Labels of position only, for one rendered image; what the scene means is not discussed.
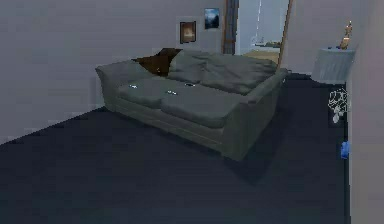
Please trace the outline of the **brown framed picture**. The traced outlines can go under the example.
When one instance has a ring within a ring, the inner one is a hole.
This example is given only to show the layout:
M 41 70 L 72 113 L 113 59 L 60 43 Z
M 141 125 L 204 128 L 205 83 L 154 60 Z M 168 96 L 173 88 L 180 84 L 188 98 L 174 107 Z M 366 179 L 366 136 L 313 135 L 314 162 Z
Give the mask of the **brown framed picture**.
M 180 23 L 180 43 L 190 43 L 196 41 L 196 22 Z

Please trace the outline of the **blue framed picture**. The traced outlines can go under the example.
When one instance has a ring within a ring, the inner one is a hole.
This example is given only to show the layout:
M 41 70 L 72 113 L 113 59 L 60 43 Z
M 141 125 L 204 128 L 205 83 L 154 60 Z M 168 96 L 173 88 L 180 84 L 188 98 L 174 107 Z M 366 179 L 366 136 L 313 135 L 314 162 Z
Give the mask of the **blue framed picture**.
M 220 25 L 220 11 L 218 8 L 204 9 L 204 27 L 206 29 L 217 29 Z

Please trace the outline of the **grey green sofa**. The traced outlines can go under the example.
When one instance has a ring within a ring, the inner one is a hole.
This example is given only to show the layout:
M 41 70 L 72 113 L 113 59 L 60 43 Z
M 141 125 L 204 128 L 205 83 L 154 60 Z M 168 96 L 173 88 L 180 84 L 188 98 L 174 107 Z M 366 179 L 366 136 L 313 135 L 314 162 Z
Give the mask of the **grey green sofa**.
M 235 161 L 271 122 L 288 75 L 272 60 L 199 50 L 180 49 L 166 77 L 135 59 L 95 68 L 105 107 Z

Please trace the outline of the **grey blue curtain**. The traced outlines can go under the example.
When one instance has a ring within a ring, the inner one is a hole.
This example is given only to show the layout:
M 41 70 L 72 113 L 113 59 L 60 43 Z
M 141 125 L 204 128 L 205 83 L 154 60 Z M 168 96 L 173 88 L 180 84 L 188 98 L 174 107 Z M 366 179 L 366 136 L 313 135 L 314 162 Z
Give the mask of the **grey blue curtain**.
M 222 53 L 234 55 L 239 0 L 225 0 Z

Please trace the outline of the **golden bust statue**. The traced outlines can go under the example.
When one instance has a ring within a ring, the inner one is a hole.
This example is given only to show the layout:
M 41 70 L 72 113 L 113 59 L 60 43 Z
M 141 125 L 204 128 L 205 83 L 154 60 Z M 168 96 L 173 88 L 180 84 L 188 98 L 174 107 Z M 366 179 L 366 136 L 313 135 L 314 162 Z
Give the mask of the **golden bust statue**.
M 353 29 L 352 21 L 349 21 L 348 25 L 345 27 L 344 37 L 342 38 L 342 40 L 340 42 L 340 45 L 339 45 L 340 49 L 346 50 L 348 48 L 348 44 L 349 44 L 350 36 L 351 36 L 351 33 L 352 33 L 352 29 Z

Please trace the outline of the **pale grey side table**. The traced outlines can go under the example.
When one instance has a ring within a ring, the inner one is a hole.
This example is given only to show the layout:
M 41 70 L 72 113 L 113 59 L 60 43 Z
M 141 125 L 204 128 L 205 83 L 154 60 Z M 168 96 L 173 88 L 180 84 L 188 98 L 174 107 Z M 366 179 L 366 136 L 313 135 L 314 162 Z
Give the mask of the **pale grey side table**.
M 353 64 L 354 55 L 354 50 L 320 49 L 311 78 L 323 84 L 344 84 Z

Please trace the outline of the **blue ball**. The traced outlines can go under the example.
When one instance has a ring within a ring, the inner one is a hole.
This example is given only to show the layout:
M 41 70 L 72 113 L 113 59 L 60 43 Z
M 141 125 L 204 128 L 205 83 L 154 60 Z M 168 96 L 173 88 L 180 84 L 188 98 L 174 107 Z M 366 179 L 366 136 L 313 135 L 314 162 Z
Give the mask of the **blue ball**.
M 348 159 L 349 158 L 349 151 L 350 151 L 350 144 L 348 141 L 345 141 L 341 144 L 340 148 L 340 156 L 342 159 Z

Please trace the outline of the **dark brown cushion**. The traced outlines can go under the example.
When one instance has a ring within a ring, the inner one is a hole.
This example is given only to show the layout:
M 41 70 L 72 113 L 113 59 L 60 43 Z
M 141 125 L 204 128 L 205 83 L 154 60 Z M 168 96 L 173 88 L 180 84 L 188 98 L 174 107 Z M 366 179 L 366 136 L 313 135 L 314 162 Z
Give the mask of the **dark brown cushion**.
M 162 48 L 155 55 L 136 58 L 135 62 L 138 62 L 154 75 L 166 77 L 169 73 L 171 61 L 179 52 L 180 49 L 177 48 Z

